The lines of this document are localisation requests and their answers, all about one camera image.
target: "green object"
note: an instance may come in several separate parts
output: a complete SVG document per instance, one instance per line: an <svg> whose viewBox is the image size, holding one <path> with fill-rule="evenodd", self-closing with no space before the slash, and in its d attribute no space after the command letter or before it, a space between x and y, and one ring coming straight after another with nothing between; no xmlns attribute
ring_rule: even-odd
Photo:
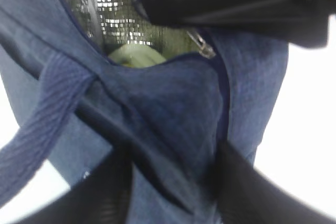
<svg viewBox="0 0 336 224"><path fill-rule="evenodd" d="M114 62L127 67L147 68L161 64L166 59L147 45L126 44L109 54Z"/></svg>

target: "blue strap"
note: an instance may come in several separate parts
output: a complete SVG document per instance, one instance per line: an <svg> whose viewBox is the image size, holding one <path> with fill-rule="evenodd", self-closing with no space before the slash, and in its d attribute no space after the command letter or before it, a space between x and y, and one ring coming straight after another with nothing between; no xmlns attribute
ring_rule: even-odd
<svg viewBox="0 0 336 224"><path fill-rule="evenodd" d="M91 72L67 57L51 58L40 76L34 112L0 151L0 208L41 167L93 79Z"/></svg>

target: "zipper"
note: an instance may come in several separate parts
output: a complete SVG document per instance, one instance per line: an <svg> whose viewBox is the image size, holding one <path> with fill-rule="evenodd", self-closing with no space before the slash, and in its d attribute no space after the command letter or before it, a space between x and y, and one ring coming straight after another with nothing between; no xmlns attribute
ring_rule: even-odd
<svg viewBox="0 0 336 224"><path fill-rule="evenodd" d="M197 44L199 47L199 53L207 59L213 59L216 56L214 48L206 42L206 40L198 33L196 29L189 29L187 31L190 38Z"/></svg>

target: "cooler bag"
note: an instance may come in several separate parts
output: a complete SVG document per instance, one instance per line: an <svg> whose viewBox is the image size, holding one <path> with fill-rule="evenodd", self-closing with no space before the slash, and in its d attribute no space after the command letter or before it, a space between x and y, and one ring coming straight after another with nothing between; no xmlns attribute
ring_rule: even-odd
<svg viewBox="0 0 336 224"><path fill-rule="evenodd" d="M334 223L253 170L286 42L151 25L131 0L0 0L20 130L0 206L49 159L71 191L18 223Z"/></svg>

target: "denim fabric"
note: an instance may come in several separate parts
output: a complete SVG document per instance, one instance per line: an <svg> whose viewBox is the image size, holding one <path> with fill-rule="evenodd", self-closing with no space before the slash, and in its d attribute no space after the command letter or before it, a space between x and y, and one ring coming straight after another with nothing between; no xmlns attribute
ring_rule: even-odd
<svg viewBox="0 0 336 224"><path fill-rule="evenodd" d="M129 224L218 221L205 183L217 141L227 135L253 161L286 71L286 43L208 30L218 52L215 61L225 63L227 86L212 63L198 54L147 69L109 63L74 25L60 0L0 0L0 20L0 43L7 51L15 49L17 62L34 59L39 64L31 68L38 72L61 51L98 76L86 103L106 118L115 138L134 149ZM223 95L228 89L231 101ZM228 133L218 139L223 115L228 125L220 126ZM93 144L86 141L87 147ZM60 148L58 155L64 153Z"/></svg>

